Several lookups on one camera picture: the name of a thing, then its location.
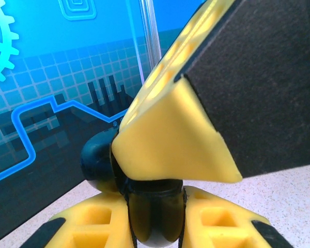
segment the black foam pad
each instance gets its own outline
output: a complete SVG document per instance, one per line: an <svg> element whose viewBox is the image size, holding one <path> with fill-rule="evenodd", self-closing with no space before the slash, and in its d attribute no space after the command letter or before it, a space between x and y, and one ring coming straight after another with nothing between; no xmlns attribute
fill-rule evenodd
<svg viewBox="0 0 310 248"><path fill-rule="evenodd" d="M244 177L310 164L310 1L235 1L183 75Z"/></svg>

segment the square icon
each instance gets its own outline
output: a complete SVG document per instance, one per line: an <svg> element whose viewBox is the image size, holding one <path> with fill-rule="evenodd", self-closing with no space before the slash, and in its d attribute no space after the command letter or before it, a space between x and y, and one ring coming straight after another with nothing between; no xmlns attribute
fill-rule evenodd
<svg viewBox="0 0 310 248"><path fill-rule="evenodd" d="M94 0L58 0L58 4L69 21L90 20L97 16Z"/></svg>

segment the speckled white surface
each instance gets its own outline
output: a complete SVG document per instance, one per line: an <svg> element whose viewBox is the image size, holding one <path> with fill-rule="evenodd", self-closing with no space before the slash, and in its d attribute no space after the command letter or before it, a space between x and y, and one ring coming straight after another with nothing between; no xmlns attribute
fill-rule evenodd
<svg viewBox="0 0 310 248"><path fill-rule="evenodd" d="M310 248L310 166L247 178L237 184L201 181L185 181L184 184L267 217L295 248ZM20 247L53 215L98 193L87 182L82 182L2 239L0 248Z"/></svg>

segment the yellow plastic part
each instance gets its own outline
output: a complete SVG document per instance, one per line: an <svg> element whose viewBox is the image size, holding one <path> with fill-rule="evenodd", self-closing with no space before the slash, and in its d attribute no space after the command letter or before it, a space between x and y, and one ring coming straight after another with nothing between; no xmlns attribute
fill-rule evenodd
<svg viewBox="0 0 310 248"><path fill-rule="evenodd" d="M183 248L271 248L251 223L269 221L232 202L186 186Z"/></svg>
<svg viewBox="0 0 310 248"><path fill-rule="evenodd" d="M131 179L242 180L189 81L182 77L174 83L179 70L232 3L204 3L129 107L112 152Z"/></svg>
<svg viewBox="0 0 310 248"><path fill-rule="evenodd" d="M66 222L46 248L133 248L127 203L119 194L101 193L56 218Z"/></svg>

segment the gear graphic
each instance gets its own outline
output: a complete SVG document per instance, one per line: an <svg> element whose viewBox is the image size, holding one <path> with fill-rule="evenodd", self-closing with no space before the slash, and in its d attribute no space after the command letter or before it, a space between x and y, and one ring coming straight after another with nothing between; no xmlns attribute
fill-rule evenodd
<svg viewBox="0 0 310 248"><path fill-rule="evenodd" d="M10 30L9 24L14 23L15 19L5 15L2 7L5 5L4 0L0 0L0 29L2 33L2 42L0 42L0 82L6 78L2 74L5 68L14 69L15 65L9 61L11 55L18 55L19 50L12 47L12 41L18 40L19 35Z"/></svg>

